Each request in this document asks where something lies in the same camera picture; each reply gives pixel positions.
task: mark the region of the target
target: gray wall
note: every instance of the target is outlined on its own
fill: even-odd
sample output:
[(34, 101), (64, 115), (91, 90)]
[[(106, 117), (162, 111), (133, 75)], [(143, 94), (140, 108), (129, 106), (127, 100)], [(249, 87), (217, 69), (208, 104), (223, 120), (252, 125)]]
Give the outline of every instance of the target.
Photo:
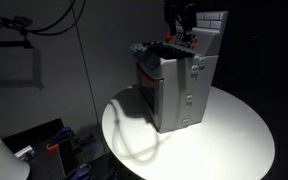
[[(81, 2), (78, 0), (76, 13)], [(0, 0), (0, 15), (27, 16), (34, 20), (31, 29), (35, 29), (54, 22), (68, 5), (68, 0)], [(0, 136), (62, 118), (76, 132), (94, 132), (99, 142), (94, 158), (101, 156), (104, 151), (95, 109), (101, 121), (106, 103), (135, 83), (135, 61), (129, 46), (134, 42), (162, 40), (167, 31), (163, 18), (162, 0), (92, 0), (87, 1), (79, 31), (72, 29), (54, 37), (29, 35), (35, 46), (33, 50), (0, 48), (0, 80), (14, 80), (11, 87), (5, 84), (0, 87)], [(72, 21), (71, 13), (54, 31)], [(18, 32), (5, 28), (0, 31), (0, 40), (21, 39)], [(83, 58), (87, 62), (95, 108)], [(39, 82), (44, 88), (31, 84)]]

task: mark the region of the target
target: white round table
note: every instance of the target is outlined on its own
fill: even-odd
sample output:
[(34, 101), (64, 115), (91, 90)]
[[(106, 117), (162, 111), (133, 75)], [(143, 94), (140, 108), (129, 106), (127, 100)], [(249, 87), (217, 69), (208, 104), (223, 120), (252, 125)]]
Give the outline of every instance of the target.
[(261, 117), (236, 97), (212, 87), (201, 123), (159, 134), (148, 121), (136, 89), (105, 108), (104, 138), (127, 168), (148, 180), (256, 180), (275, 156)]

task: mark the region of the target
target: dark background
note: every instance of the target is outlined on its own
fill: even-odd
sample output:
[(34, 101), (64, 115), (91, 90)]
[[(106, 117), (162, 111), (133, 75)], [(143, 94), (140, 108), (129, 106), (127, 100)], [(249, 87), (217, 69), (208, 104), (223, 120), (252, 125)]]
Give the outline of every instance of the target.
[(288, 179), (288, 1), (199, 1), (199, 10), (228, 10), (213, 86), (250, 105), (276, 146), (264, 178)]

